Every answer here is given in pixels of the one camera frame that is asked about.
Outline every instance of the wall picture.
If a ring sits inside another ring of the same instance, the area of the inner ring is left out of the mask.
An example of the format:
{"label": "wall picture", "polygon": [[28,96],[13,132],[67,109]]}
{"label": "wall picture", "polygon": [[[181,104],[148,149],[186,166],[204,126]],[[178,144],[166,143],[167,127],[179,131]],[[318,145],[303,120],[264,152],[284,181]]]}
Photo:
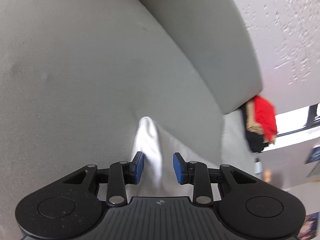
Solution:
{"label": "wall picture", "polygon": [[313,147],[309,157],[306,160],[307,163],[312,163],[320,160],[320,145],[316,145]]}
{"label": "wall picture", "polygon": [[306,216],[303,226],[298,234],[300,240],[310,240],[317,236],[319,212]]}

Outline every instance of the red cloth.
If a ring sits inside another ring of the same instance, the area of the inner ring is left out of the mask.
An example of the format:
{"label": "red cloth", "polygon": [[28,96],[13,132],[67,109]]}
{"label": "red cloth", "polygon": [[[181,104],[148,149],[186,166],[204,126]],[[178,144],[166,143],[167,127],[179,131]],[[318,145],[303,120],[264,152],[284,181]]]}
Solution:
{"label": "red cloth", "polygon": [[253,98],[256,122],[261,124],[264,135],[271,141],[278,133],[274,106],[266,99],[255,96]]}

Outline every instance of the gray panel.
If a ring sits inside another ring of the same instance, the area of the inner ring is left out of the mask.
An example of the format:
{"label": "gray panel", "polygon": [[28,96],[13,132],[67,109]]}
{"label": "gray panel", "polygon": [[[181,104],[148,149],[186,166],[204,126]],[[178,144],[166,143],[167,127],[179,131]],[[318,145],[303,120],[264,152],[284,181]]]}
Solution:
{"label": "gray panel", "polygon": [[224,114],[262,90],[249,34],[233,0],[140,0],[186,54]]}
{"label": "gray panel", "polygon": [[74,239],[244,240],[245,238],[228,231],[211,209],[191,205],[188,197],[164,199],[135,197],[125,207],[110,209],[96,228]]}
{"label": "gray panel", "polygon": [[129,160],[147,115],[220,164],[222,115],[138,0],[0,0],[0,239],[27,194]]}

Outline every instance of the black cloth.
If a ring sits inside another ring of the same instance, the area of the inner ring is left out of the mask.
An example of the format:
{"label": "black cloth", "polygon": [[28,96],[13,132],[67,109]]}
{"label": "black cloth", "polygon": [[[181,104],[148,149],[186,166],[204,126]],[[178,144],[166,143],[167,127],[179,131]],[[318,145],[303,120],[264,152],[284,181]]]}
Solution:
{"label": "black cloth", "polygon": [[239,109],[242,112],[242,118],[244,122],[244,133],[245,137],[248,141],[249,148],[252,152],[254,153],[260,153],[263,151],[265,147],[269,145],[269,143],[263,143],[264,137],[263,135],[257,134],[255,132],[249,132],[247,130],[247,108],[246,104],[243,104],[242,106],[239,107]]}

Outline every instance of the window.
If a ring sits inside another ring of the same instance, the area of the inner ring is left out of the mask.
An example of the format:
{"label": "window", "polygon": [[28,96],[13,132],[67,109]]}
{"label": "window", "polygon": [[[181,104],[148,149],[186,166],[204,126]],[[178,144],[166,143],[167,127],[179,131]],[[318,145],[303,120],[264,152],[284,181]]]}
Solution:
{"label": "window", "polygon": [[277,136],[306,130],[320,125],[320,104],[306,106],[276,115]]}

